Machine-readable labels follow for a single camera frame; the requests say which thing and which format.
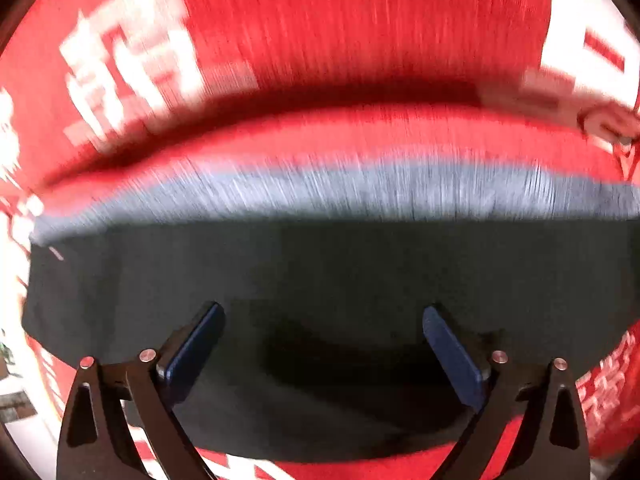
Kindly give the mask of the black pants with grey waistband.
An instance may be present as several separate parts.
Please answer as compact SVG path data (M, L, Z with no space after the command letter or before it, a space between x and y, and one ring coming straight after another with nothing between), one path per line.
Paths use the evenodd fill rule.
M185 174L36 222L23 325L68 364L131 358L209 301L226 327L177 410L196 446L425 450L470 412L423 310L585 373L639 316L639 191L472 162L288 167Z

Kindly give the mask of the red blanket with white characters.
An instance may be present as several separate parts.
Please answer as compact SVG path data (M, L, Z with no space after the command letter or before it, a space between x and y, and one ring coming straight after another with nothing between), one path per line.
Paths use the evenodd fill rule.
M628 0L1 0L1 309L58 439L86 356L68 364L24 329L39 218L185 174L390 162L538 167L639 191L638 11ZM464 332L522 363L563 358L526 361ZM585 373L566 362L588 479L637 478L639 317ZM436 479L473 416L465 407L457 437L359 460L245 457L186 435L213 479Z

